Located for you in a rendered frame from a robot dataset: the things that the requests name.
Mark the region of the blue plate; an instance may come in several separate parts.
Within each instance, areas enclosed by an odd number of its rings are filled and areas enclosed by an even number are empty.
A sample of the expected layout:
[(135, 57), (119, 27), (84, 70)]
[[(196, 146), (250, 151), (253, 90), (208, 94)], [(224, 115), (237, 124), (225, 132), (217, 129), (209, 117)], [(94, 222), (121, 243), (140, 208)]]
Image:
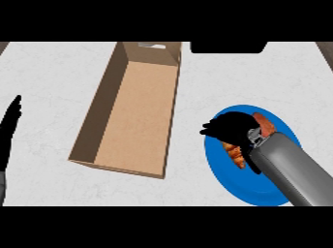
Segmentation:
[[(236, 105), (225, 108), (214, 117), (231, 111), (247, 114), (261, 113), (274, 124), (275, 130), (289, 137), (296, 145), (301, 145), (289, 125), (267, 109), (250, 105)], [(237, 167), (218, 139), (205, 137), (205, 150), (214, 176), (236, 198), (252, 205), (277, 206), (289, 202), (268, 177), (262, 173), (256, 174), (250, 167), (243, 169)]]

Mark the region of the golden brown croissant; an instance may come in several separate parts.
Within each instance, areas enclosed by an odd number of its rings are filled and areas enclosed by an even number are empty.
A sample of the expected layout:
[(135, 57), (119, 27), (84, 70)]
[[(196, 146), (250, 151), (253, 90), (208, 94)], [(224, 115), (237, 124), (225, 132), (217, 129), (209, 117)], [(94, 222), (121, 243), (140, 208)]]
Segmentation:
[[(258, 127), (258, 129), (261, 130), (261, 137), (267, 138), (271, 134), (275, 133), (274, 124), (259, 112), (255, 112), (250, 115), (255, 117), (256, 121), (261, 124), (261, 126)], [(242, 155), (240, 147), (230, 144), (230, 143), (225, 143), (225, 142), (222, 142), (221, 145), (222, 145), (222, 148), (224, 148), (236, 166), (240, 169), (243, 169), (246, 166), (249, 166), (249, 164), (243, 158), (243, 155)]]

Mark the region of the black appliance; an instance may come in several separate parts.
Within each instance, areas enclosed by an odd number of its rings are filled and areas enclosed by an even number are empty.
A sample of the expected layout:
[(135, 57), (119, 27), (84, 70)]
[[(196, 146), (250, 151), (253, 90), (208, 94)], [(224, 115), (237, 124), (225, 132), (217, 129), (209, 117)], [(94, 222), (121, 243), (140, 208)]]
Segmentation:
[(267, 42), (191, 42), (193, 53), (261, 53)]

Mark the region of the open cardboard box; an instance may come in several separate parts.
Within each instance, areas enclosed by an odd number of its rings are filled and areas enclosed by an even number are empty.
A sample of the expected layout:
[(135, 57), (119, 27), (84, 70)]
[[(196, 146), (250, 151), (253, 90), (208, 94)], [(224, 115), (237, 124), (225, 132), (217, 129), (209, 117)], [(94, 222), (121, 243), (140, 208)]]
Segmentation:
[(119, 42), (69, 160), (162, 178), (181, 64), (180, 42)]

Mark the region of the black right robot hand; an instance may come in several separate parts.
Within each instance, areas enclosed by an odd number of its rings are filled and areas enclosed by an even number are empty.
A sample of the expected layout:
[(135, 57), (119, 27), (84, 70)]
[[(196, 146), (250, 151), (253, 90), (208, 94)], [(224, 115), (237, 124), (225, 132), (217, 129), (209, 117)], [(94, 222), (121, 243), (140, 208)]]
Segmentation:
[(209, 123), (203, 125), (202, 135), (217, 138), (219, 141), (240, 147), (243, 158), (256, 174), (262, 171), (250, 159), (253, 144), (249, 140), (249, 131), (261, 126), (255, 117), (239, 111), (230, 111), (221, 114)]

